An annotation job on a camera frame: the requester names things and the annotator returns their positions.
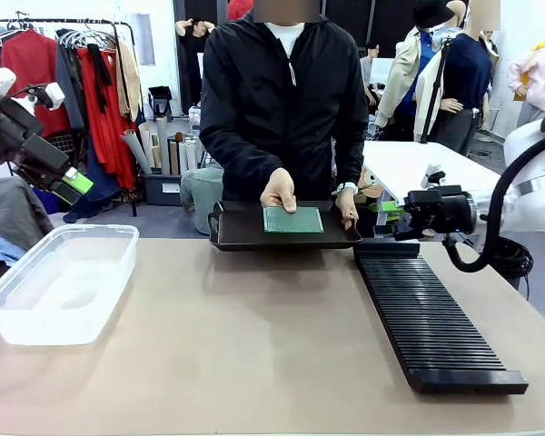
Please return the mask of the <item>person's left hand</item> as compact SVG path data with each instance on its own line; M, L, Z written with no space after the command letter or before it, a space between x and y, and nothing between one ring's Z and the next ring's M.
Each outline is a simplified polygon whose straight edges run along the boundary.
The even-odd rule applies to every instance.
M342 214L342 225L345 231L355 226L359 219L356 209L355 190L351 187L343 188L336 196L335 204Z

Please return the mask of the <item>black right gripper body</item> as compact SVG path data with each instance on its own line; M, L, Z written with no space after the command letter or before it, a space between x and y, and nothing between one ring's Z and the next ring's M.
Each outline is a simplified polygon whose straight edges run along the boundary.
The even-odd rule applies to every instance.
M410 191L404 198L404 211L411 217L412 229L440 234L475 230L475 206L471 195L459 185Z

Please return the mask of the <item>person's right hand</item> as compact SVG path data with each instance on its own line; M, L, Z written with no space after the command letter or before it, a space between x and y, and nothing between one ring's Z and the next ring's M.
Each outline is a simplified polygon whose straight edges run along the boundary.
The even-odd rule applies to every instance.
M263 207L282 207L287 213L296 212L294 183L285 169L277 168L272 172L260 201Z

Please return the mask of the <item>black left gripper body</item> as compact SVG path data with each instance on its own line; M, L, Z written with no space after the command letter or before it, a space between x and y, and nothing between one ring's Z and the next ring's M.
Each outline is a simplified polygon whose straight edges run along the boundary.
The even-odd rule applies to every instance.
M0 161L42 190L57 190L71 168L69 157L42 137L44 126L13 98L0 101Z

